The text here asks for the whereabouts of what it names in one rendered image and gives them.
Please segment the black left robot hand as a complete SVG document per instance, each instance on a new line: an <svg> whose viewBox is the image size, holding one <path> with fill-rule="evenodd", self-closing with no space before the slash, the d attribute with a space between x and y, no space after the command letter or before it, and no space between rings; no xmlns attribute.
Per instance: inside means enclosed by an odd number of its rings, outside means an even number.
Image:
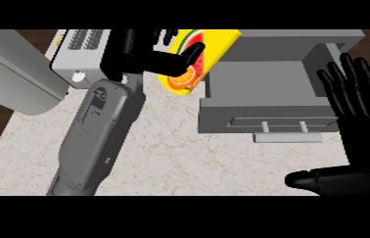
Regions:
<svg viewBox="0 0 370 238"><path fill-rule="evenodd" d="M161 29L114 29L111 31L101 69L114 81L123 80L126 73L143 74L146 71L179 77L195 64L205 49L195 42L180 54L154 50L159 42Z"/></svg>

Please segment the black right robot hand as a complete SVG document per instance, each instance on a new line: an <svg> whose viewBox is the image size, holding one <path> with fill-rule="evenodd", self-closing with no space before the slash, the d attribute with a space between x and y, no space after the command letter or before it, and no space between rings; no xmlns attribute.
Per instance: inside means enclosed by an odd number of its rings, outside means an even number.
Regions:
<svg viewBox="0 0 370 238"><path fill-rule="evenodd" d="M347 53L341 66L329 62L317 75L332 104L348 166L292 172L285 177L291 188L320 196L370 197L370 65Z"/></svg>

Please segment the white vented appliance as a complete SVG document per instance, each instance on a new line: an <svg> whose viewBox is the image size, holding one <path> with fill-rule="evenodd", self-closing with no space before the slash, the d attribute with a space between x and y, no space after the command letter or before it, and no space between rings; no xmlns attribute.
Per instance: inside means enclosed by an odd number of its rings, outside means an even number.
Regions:
<svg viewBox="0 0 370 238"><path fill-rule="evenodd" d="M109 29L68 29L50 68L75 89L89 89L106 74L101 68L109 41Z"/></svg>

